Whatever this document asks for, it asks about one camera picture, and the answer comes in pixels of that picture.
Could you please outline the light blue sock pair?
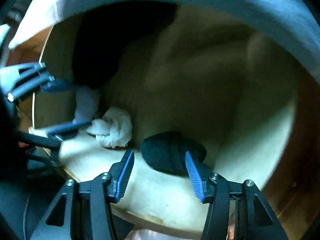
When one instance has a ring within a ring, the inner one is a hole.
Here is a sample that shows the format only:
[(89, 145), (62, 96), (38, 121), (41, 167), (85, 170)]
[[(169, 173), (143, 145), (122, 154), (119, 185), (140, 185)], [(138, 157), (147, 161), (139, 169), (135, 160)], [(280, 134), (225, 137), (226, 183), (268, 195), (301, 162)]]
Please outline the light blue sock pair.
[(99, 108), (100, 93), (88, 87), (79, 87), (75, 93), (76, 108), (73, 123), (91, 122)]

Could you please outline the black sock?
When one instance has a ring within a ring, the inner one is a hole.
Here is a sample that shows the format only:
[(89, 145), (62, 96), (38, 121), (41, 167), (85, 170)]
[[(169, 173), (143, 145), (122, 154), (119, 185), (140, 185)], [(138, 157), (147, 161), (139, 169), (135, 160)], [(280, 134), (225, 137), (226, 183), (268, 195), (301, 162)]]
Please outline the black sock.
[(144, 161), (154, 170), (177, 176), (187, 176), (185, 153), (202, 163), (205, 147), (178, 131), (167, 131), (145, 138), (140, 145)]

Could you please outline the white sock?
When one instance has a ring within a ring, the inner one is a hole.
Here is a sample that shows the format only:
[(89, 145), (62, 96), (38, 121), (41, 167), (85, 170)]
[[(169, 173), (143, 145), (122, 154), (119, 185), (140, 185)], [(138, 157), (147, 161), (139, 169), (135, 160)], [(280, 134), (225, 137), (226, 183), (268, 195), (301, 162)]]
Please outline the white sock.
[(132, 121), (127, 111), (110, 107), (101, 119), (94, 119), (86, 133), (104, 148), (126, 147), (132, 139)]

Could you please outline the wooden cabinet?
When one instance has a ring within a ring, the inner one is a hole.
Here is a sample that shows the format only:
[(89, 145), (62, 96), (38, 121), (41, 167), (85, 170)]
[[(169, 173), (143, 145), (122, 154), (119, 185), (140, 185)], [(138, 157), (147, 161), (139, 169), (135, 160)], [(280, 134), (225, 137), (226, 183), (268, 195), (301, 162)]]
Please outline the wooden cabinet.
[[(32, 222), (29, 239), (115, 239), (113, 218), (144, 230), (186, 239), (300, 239), (319, 215), (319, 85), (282, 46), (253, 32), (215, 43), (174, 61), (159, 62), (164, 42), (133, 46), (112, 64), (110, 50), (79, 58), (71, 18), (30, 40), (54, 79), (74, 91), (34, 93), (26, 133), (73, 122), (75, 93), (100, 93), (95, 119), (110, 107), (129, 113), (132, 139), (104, 148), (86, 129), (61, 141), (58, 154), (39, 147), (57, 167), (26, 162), (17, 147), (5, 154), (5, 171), (19, 174), (20, 207)], [(140, 145), (145, 138), (178, 131), (202, 144), (213, 196), (201, 203), (189, 176), (151, 168)], [(107, 197), (108, 173), (133, 150), (135, 162), (124, 197)]]

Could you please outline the blue checked cloth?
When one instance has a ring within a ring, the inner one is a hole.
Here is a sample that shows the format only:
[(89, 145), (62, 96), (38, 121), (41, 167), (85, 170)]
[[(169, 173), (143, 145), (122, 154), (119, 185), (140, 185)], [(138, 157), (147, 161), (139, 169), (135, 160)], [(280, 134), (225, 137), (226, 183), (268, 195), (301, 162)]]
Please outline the blue checked cloth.
[(32, 0), (9, 48), (71, 18), (83, 60), (109, 49), (119, 64), (131, 47), (163, 41), (159, 62), (174, 61), (259, 32), (319, 80), (319, 23), (303, 0)]

